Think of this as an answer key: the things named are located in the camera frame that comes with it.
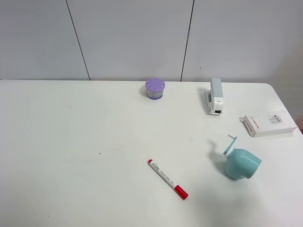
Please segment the teal crank pencil sharpener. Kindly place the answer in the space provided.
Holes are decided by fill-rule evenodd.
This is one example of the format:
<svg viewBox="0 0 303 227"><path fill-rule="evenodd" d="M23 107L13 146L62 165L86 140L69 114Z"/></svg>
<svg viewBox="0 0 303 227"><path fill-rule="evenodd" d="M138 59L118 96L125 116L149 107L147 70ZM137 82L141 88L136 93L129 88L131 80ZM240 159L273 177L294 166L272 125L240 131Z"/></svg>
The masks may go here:
<svg viewBox="0 0 303 227"><path fill-rule="evenodd" d="M225 149L223 155L226 160L223 168L225 173L234 180L250 179L259 168L262 160L243 148L235 148L234 143L237 136L228 134L232 139L230 145Z"/></svg>

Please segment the white grey stapler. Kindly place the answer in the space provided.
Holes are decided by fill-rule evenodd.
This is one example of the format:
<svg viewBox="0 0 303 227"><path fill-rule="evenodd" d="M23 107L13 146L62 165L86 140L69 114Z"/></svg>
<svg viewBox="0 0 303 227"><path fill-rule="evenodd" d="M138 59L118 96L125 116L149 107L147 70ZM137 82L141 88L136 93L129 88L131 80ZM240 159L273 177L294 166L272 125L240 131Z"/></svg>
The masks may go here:
<svg viewBox="0 0 303 227"><path fill-rule="evenodd" d="M208 112L210 115L221 115L223 113L223 89L219 78L212 78L210 90L205 91Z"/></svg>

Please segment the purple lidded round container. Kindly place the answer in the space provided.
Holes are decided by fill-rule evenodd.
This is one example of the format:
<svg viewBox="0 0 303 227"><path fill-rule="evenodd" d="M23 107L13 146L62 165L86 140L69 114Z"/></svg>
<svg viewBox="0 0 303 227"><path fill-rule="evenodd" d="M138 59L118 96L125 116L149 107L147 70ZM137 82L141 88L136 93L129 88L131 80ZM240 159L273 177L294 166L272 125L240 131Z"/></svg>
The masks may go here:
<svg viewBox="0 0 303 227"><path fill-rule="evenodd" d="M149 79L145 82L145 88L149 99L158 100L163 97L165 82L159 78Z"/></svg>

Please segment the red white marker pen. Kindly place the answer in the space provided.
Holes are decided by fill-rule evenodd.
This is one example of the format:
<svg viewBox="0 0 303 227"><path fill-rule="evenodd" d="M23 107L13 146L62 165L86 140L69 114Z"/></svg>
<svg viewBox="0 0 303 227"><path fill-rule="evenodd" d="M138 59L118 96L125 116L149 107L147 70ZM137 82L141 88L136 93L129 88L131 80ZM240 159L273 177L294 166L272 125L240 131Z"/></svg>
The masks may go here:
<svg viewBox="0 0 303 227"><path fill-rule="evenodd" d="M188 197L188 193L181 186L176 184L167 174L165 174L153 159L149 159L147 163L177 193L177 195L182 200L185 200Z"/></svg>

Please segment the white flat cardboard box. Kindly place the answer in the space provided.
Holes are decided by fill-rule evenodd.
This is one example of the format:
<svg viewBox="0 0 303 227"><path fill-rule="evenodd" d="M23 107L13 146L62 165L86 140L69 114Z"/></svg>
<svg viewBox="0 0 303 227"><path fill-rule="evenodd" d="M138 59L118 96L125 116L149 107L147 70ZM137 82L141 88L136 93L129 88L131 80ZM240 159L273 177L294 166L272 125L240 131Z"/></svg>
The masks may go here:
<svg viewBox="0 0 303 227"><path fill-rule="evenodd" d="M297 128L291 116L283 110L245 115L241 122L253 138L293 132Z"/></svg>

